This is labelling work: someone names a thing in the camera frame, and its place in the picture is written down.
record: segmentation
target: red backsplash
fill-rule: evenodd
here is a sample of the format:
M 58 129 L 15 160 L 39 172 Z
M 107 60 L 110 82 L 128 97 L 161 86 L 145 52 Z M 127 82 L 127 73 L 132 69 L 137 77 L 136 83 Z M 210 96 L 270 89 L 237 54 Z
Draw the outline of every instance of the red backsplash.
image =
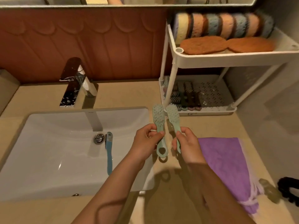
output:
M 58 82 L 80 57 L 94 80 L 160 75 L 165 8 L 3 9 L 0 67 L 21 83 Z

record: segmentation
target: sink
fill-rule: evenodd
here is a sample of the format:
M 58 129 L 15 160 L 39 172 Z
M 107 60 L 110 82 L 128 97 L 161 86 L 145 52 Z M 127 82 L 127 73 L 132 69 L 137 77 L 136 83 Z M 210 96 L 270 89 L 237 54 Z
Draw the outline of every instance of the sink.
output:
M 0 201 L 94 195 L 108 178 L 105 143 L 95 135 L 112 132 L 114 169 L 148 123 L 146 108 L 31 114 L 0 172 Z M 152 166 L 150 156 L 131 191 L 154 187 Z

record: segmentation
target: sink drain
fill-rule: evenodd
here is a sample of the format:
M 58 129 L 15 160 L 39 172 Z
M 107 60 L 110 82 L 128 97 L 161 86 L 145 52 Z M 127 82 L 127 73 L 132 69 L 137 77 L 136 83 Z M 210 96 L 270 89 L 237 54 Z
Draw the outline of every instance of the sink drain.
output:
M 103 135 L 102 133 L 99 133 L 94 137 L 94 143 L 97 145 L 102 144 L 104 140 L 105 140 L 105 135 Z

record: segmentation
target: person's right hand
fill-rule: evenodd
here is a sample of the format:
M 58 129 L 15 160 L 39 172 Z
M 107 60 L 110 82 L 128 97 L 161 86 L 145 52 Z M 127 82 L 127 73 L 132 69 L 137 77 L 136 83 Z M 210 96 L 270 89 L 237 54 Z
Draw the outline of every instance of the person's right hand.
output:
M 200 149 L 197 137 L 188 127 L 181 127 L 181 131 L 185 133 L 186 136 L 183 135 L 181 132 L 177 131 L 176 138 L 178 138 L 181 144 L 181 154 L 185 162 L 187 164 L 206 164 L 207 162 L 202 154 L 202 150 Z M 176 138 L 172 140 L 172 148 L 174 150 L 177 150 Z

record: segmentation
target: faucet handle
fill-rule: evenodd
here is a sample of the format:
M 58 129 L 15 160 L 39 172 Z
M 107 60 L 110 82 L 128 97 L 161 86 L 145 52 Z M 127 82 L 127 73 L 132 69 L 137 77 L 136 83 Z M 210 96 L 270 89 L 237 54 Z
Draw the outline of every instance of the faucet handle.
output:
M 78 72 L 78 68 L 81 65 L 81 59 L 79 57 L 69 58 L 66 62 L 64 69 L 62 71 L 59 81 L 69 82 L 75 80 L 75 75 Z

